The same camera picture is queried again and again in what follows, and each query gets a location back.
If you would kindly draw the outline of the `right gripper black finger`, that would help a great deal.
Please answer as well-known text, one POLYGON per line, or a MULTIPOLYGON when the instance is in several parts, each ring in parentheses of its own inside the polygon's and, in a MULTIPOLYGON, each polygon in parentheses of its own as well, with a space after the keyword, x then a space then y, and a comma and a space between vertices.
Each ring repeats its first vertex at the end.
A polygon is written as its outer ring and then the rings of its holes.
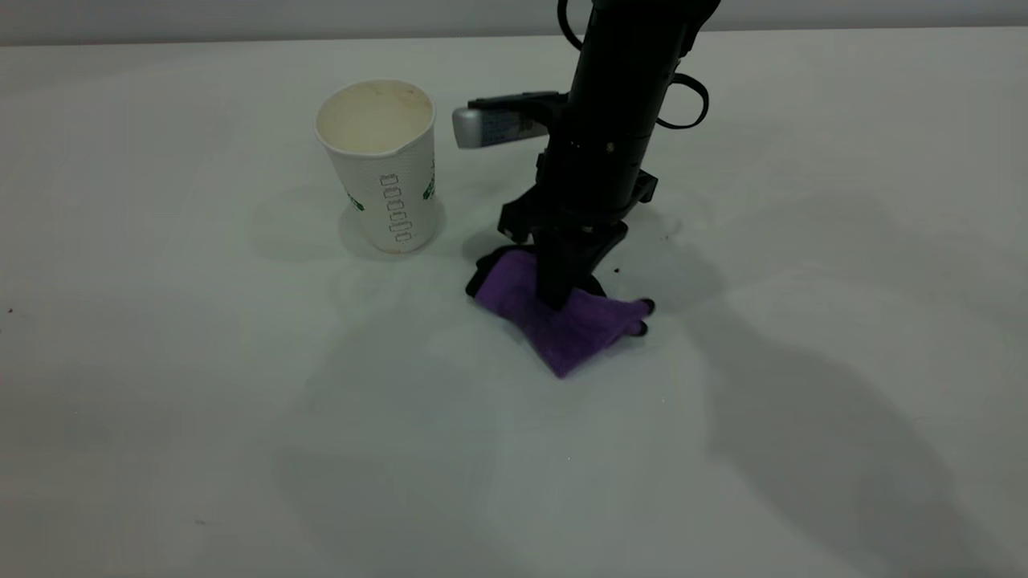
POLYGON ((581 232, 577 263, 581 266, 583 279, 591 277, 615 246, 623 242, 628 228, 588 228, 581 232))
POLYGON ((536 297, 551 310, 568 303, 579 279, 577 249, 572 234, 536 233, 536 297))

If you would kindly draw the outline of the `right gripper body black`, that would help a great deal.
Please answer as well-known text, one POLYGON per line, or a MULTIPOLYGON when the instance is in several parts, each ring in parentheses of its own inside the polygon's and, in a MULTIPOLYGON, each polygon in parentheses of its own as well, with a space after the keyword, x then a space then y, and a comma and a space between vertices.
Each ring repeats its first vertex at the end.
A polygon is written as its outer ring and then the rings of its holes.
POLYGON ((500 209, 498 231, 514 242, 525 242, 536 228, 609 226, 640 202, 651 202, 657 184, 657 177, 638 162, 568 169, 545 150, 537 155, 533 186, 500 209))

